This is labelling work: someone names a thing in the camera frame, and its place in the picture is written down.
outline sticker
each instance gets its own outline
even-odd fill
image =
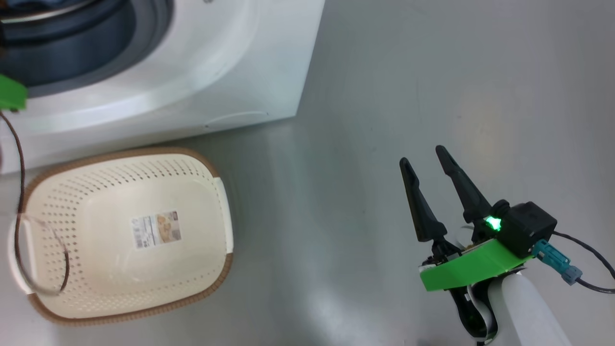
[[[177,211],[134,217],[130,224],[137,249],[146,249],[181,240],[180,219]]]

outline washing machine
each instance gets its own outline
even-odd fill
[[[26,167],[292,117],[324,0],[0,0]],[[18,170],[0,129],[2,172]]]

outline metal floor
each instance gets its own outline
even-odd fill
[[[437,144],[490,202],[532,200],[615,262],[614,18],[597,0],[329,0],[296,118],[171,143],[225,182],[236,248],[222,287],[164,315],[71,329],[39,317],[0,265],[0,344],[472,345],[449,295],[419,280],[430,246],[398,161],[449,233],[464,222]],[[2,179],[8,211],[17,179]],[[555,245],[587,281],[615,286],[591,254]],[[612,297],[541,264],[525,274],[573,344],[615,339]]]

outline cable connector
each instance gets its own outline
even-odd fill
[[[570,265],[570,259],[568,257],[544,239],[539,240],[538,243],[534,245],[532,255],[542,263],[555,269],[556,272],[561,274],[561,278],[571,286],[581,275],[583,275],[580,269],[574,265]]]

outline green mount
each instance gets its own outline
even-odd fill
[[[421,272],[428,291],[464,287],[502,275],[532,259],[519,259],[496,239],[473,247],[449,262]]]
[[[28,90],[23,84],[0,74],[0,110],[26,108]]]

